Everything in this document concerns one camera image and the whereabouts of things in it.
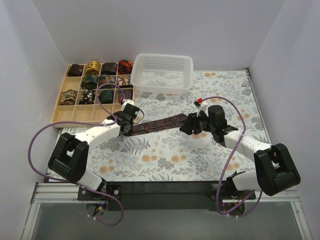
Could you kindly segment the brown paisley patterned tie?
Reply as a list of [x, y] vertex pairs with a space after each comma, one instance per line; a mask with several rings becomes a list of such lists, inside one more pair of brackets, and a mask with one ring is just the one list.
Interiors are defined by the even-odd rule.
[[159, 132], [174, 128], [180, 128], [187, 121], [188, 116], [186, 114], [178, 114], [171, 117], [149, 121], [134, 125], [128, 133], [123, 135], [126, 137], [144, 135], [153, 132]]

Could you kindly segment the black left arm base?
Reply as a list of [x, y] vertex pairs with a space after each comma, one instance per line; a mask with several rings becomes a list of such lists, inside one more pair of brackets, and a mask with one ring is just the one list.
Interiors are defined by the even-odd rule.
[[[122, 186], [119, 184], [103, 183], [96, 191], [108, 194], [119, 201], [121, 200]], [[110, 204], [115, 203], [116, 206], [118, 205], [114, 199], [102, 195], [101, 193], [95, 193], [81, 187], [79, 188], [77, 200], [86, 202], [85, 209], [89, 215], [102, 217], [109, 210]]]

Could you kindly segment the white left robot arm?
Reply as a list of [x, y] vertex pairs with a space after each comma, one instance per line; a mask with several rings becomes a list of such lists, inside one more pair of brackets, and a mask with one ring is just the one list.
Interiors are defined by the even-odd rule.
[[87, 169], [88, 155], [104, 142], [132, 132], [140, 111], [133, 103], [132, 100], [126, 101], [121, 111], [86, 131], [75, 135], [62, 134], [51, 154], [48, 168], [68, 182], [88, 188], [95, 200], [103, 199], [106, 187], [99, 175]]

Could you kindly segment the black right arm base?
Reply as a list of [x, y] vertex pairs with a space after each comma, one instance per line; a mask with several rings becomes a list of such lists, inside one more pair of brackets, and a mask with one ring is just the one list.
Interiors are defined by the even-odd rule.
[[[216, 193], [217, 193], [218, 184], [209, 184], [204, 192], [205, 195], [212, 201], [216, 201]], [[228, 210], [232, 209], [233, 207], [237, 206], [248, 194], [250, 193], [249, 190], [245, 191], [235, 191], [232, 193], [224, 191], [223, 187], [221, 187], [219, 192], [219, 209], [222, 212], [227, 212]], [[243, 216], [245, 214], [246, 206], [243, 202], [229, 214], [231, 216]]]

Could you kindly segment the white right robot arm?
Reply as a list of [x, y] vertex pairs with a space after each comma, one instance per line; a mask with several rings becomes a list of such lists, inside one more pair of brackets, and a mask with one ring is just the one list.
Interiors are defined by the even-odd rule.
[[218, 144], [235, 149], [252, 160], [255, 171], [235, 172], [221, 185], [219, 192], [237, 199], [245, 191], [262, 191], [274, 196], [301, 182], [300, 174], [288, 148], [278, 143], [271, 145], [245, 136], [238, 128], [227, 123], [222, 106], [212, 105], [208, 112], [190, 113], [179, 129], [187, 135], [211, 133]]

